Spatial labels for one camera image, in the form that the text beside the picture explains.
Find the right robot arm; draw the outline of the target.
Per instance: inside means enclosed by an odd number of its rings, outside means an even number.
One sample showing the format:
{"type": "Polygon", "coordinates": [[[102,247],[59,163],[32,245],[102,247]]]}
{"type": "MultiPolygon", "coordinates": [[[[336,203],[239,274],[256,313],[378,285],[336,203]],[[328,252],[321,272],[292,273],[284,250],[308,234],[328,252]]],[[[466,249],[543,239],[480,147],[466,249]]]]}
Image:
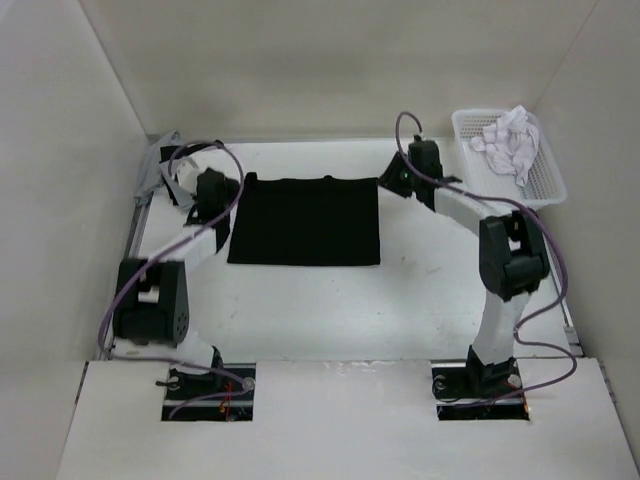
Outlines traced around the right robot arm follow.
{"type": "Polygon", "coordinates": [[[516,373],[514,332],[532,294],[550,271],[542,232],[520,210],[507,211],[458,192],[460,180],[443,174],[437,144],[416,135],[407,156],[396,153],[378,185],[415,197],[478,239],[478,271],[486,297],[478,333],[465,365],[433,370],[434,396],[442,401],[489,399],[505,394],[516,373]]]}

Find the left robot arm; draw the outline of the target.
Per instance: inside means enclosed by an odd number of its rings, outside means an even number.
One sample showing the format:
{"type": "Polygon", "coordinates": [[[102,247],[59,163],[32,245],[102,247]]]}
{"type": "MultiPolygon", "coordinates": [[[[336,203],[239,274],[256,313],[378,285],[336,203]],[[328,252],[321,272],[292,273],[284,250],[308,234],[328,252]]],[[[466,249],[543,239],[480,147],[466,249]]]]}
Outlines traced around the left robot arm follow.
{"type": "Polygon", "coordinates": [[[191,374],[190,386],[200,397],[221,393],[223,361],[191,325],[188,277],[226,243],[231,209],[242,187],[206,169],[197,176],[195,203],[179,235],[148,258],[120,263],[109,323],[99,334],[99,345],[110,358],[170,363],[191,374]]]}

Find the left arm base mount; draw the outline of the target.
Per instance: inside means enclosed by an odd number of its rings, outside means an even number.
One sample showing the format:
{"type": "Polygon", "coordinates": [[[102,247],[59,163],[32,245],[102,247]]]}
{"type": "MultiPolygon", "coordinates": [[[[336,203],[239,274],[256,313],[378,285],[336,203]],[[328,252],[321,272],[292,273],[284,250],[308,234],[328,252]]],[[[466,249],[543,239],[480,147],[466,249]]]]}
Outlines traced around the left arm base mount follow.
{"type": "Polygon", "coordinates": [[[226,364],[234,378],[170,369],[155,382],[164,391],[161,420],[168,422],[250,422],[253,419],[255,363],[226,364]]]}

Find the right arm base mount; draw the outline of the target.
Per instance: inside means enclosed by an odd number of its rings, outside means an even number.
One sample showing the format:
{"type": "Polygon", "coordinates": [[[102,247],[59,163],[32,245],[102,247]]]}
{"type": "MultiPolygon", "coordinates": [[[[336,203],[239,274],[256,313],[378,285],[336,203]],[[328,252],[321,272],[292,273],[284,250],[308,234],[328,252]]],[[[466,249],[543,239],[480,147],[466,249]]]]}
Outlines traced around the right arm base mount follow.
{"type": "Polygon", "coordinates": [[[528,421],[530,416],[523,394],[498,400],[521,387],[518,369],[507,377],[476,386],[463,363],[432,366],[432,394],[441,421],[528,421]]]}

